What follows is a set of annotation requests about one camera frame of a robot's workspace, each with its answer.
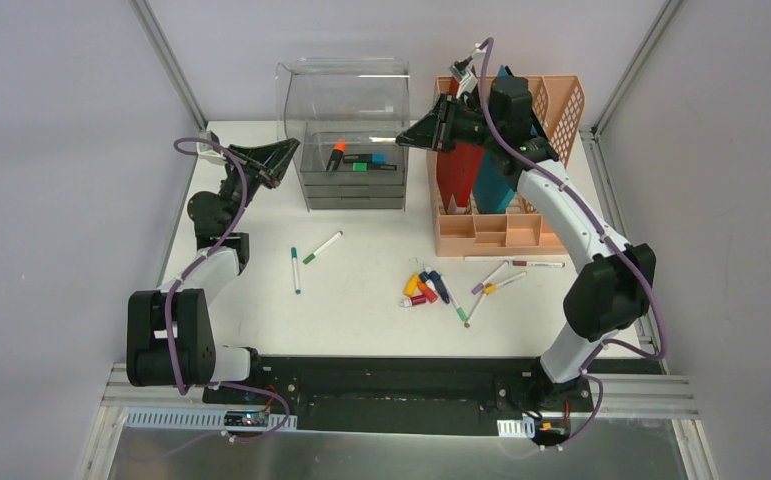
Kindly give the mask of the red folder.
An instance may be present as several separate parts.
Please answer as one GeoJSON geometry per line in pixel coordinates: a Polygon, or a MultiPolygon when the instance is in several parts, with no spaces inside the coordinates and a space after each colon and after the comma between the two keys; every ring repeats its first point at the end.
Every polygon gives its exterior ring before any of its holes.
{"type": "Polygon", "coordinates": [[[465,213],[485,149],[459,143],[450,152],[439,152],[436,159],[436,182],[447,214],[465,213]]]}

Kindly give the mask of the black highlighter blue cap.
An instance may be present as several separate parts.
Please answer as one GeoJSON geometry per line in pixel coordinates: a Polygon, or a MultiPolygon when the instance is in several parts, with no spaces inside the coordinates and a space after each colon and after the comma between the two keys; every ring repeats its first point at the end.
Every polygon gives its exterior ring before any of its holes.
{"type": "Polygon", "coordinates": [[[372,163],[372,164],[386,164],[388,157],[385,154],[347,154],[342,158],[343,163],[372,163]]]}

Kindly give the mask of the black highlighter orange cap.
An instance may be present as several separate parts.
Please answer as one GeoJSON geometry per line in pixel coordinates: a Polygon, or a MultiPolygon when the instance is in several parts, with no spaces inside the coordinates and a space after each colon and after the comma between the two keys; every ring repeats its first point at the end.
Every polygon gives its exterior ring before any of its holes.
{"type": "Polygon", "coordinates": [[[338,168],[340,167],[340,165],[341,165],[341,163],[343,161],[343,158],[344,158],[344,155],[345,155],[345,152],[346,152],[346,147],[347,147],[347,145],[346,145],[346,141],[344,139],[339,139],[336,142],[334,148],[332,149],[332,151],[330,153],[330,156],[329,156],[329,159],[328,159],[328,162],[327,162],[327,166],[326,166],[326,170],[327,171],[337,171],[338,170],[338,168]]]}

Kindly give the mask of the black highlighter green cap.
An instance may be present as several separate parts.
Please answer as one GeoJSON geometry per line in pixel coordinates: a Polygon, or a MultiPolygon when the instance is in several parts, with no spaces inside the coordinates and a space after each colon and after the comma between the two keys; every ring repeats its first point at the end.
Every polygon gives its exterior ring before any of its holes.
{"type": "Polygon", "coordinates": [[[397,170],[397,166],[395,164],[367,163],[367,162],[354,162],[352,164],[353,172],[370,172],[370,171],[395,172],[396,170],[397,170]]]}

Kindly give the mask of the teal blue folder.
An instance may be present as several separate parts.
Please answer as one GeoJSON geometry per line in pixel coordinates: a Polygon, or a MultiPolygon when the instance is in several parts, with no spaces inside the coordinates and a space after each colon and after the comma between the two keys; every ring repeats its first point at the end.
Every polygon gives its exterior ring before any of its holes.
{"type": "MultiPolygon", "coordinates": [[[[514,74],[509,66],[503,64],[499,68],[497,77],[513,75],[514,74]]],[[[494,101],[490,101],[489,99],[489,107],[491,108],[490,111],[494,123],[498,127],[499,132],[503,134],[502,107],[495,107],[492,105],[493,103],[494,101]]],[[[531,111],[528,133],[531,137],[539,136],[546,138],[542,119],[540,115],[536,116],[534,109],[531,111]]],[[[515,195],[515,190],[508,185],[507,181],[496,170],[492,160],[490,153],[486,152],[478,170],[472,191],[476,210],[480,214],[506,213],[506,210],[515,195]]]]}

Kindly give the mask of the clear grey drawer organizer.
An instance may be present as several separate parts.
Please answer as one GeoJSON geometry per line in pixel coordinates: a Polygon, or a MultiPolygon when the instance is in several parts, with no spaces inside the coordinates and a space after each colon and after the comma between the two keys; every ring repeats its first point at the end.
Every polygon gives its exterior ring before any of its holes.
{"type": "Polygon", "coordinates": [[[294,166],[308,210],[402,210],[408,150],[395,138],[410,123],[409,64],[392,57],[301,58],[276,67],[278,134],[300,147],[294,166]],[[332,149],[385,154],[395,172],[327,171],[332,149]]]}

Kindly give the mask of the white marker yellow cap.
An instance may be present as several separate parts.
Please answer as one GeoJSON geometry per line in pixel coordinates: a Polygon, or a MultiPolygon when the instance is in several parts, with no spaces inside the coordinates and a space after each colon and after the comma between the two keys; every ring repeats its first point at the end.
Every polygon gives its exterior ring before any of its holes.
{"type": "Polygon", "coordinates": [[[526,271],[521,271],[521,272],[519,272],[519,273],[517,273],[517,274],[515,274],[513,276],[510,276],[510,277],[508,277],[506,279],[503,279],[503,280],[501,280],[499,282],[489,283],[489,284],[487,284],[484,287],[483,293],[485,295],[490,295],[493,292],[496,292],[496,291],[502,289],[503,287],[505,287],[507,285],[510,285],[510,284],[512,284],[514,282],[517,282],[517,281],[525,278],[526,276],[527,276],[527,272],[526,271]]]}

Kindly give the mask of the red white short marker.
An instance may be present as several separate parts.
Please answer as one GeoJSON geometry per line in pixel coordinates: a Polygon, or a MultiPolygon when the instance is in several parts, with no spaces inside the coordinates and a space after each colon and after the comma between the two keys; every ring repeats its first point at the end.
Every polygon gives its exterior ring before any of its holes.
{"type": "Polygon", "coordinates": [[[412,308],[419,305],[424,305],[426,303],[427,303],[427,298],[424,295],[416,295],[416,296],[403,298],[400,301],[399,306],[401,308],[412,308]]]}

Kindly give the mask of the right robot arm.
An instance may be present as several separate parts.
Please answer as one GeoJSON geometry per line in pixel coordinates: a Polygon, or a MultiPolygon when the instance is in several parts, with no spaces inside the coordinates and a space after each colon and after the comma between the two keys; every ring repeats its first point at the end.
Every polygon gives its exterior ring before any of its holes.
{"type": "Polygon", "coordinates": [[[556,408],[599,349],[655,311],[656,256],[632,245],[597,215],[575,188],[533,113],[528,81],[499,76],[486,95],[439,95],[432,109],[396,137],[400,146],[449,153],[482,147],[508,185],[549,223],[577,277],[563,300],[566,323],[531,368],[530,400],[556,408]]]}

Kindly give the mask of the white marker teal cap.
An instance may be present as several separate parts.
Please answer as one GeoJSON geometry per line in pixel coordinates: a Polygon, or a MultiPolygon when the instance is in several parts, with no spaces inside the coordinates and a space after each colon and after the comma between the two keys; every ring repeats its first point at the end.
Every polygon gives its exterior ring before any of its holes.
{"type": "Polygon", "coordinates": [[[296,247],[291,247],[291,264],[293,274],[293,284],[295,294],[300,295],[302,293],[301,277],[299,270],[299,257],[296,247]]]}

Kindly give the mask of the peach plastic file rack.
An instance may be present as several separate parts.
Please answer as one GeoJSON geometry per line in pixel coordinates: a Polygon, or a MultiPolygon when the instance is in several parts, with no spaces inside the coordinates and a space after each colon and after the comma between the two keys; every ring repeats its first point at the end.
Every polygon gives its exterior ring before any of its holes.
{"type": "MultiPolygon", "coordinates": [[[[528,78],[533,108],[563,163],[571,157],[585,109],[585,94],[576,75],[528,78]]],[[[473,194],[462,214],[447,214],[436,182],[436,152],[426,154],[432,230],[439,257],[562,255],[566,252],[550,223],[527,200],[515,194],[504,214],[480,214],[473,194]]]]}

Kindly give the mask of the white pen red cap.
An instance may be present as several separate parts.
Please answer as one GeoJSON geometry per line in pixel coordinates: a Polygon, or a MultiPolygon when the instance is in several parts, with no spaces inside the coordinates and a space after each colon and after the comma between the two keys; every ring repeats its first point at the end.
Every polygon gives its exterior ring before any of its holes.
{"type": "Polygon", "coordinates": [[[511,265],[518,267],[538,267],[538,268],[564,268],[565,262],[560,261],[539,261],[539,260],[511,260],[511,265]]]}

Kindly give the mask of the orange red marker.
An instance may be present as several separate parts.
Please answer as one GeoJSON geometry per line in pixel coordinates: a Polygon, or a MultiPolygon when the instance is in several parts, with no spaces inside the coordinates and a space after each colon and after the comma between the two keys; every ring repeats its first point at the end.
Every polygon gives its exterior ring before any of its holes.
{"type": "Polygon", "coordinates": [[[421,294],[426,299],[427,303],[434,303],[438,300],[438,295],[436,292],[430,288],[425,282],[420,281],[417,284],[418,289],[420,290],[421,294]]]}

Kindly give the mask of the white marker green tip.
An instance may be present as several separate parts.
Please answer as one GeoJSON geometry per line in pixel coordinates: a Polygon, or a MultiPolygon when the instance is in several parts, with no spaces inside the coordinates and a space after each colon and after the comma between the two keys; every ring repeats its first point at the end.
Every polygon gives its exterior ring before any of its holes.
{"type": "Polygon", "coordinates": [[[450,298],[450,303],[451,303],[451,305],[454,307],[454,309],[455,309],[455,311],[456,311],[456,313],[457,313],[457,315],[458,315],[459,319],[460,319],[460,320],[461,320],[461,321],[462,321],[462,322],[463,322],[465,325],[467,325],[467,324],[468,324],[468,322],[469,322],[469,316],[467,315],[467,313],[465,312],[465,310],[464,310],[464,308],[462,307],[461,303],[459,302],[459,300],[458,300],[458,298],[457,298],[457,296],[456,296],[456,291],[455,291],[455,289],[454,289],[454,288],[453,288],[453,286],[450,284],[449,280],[447,279],[447,277],[446,277],[444,274],[441,274],[441,275],[440,275],[440,277],[441,277],[441,282],[442,282],[442,284],[444,285],[445,289],[446,289],[446,290],[447,290],[447,292],[448,292],[448,296],[449,296],[449,298],[450,298]]]}

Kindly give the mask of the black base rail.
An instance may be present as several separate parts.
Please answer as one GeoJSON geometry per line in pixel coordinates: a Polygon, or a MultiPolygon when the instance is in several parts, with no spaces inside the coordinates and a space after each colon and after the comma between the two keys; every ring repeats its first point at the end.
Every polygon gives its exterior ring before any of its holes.
{"type": "Polygon", "coordinates": [[[597,392],[585,379],[553,387],[521,358],[264,356],[247,386],[278,393],[299,430],[495,436],[500,420],[589,416],[597,392]]]}

